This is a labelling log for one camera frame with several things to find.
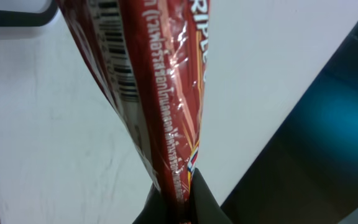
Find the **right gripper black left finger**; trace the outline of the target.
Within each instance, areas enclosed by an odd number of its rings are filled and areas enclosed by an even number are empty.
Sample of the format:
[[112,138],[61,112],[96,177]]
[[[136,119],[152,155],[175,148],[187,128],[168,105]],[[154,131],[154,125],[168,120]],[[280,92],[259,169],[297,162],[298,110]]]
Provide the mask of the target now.
[[152,185],[147,196],[144,208],[133,224],[166,224],[167,207],[157,188]]

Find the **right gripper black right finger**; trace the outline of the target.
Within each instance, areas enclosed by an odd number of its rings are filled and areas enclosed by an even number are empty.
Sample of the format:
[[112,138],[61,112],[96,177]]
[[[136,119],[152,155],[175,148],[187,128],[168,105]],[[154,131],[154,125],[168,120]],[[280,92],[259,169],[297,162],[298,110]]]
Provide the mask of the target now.
[[232,224],[198,168],[195,169],[191,183],[190,213],[192,224]]

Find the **red chocolate bar wrapper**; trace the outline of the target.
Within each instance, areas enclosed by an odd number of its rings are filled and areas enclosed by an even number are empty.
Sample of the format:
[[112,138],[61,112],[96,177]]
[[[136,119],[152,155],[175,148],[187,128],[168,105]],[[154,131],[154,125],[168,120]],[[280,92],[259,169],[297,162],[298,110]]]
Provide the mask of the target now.
[[94,80],[174,223],[192,223],[208,54],[208,0],[61,0]]

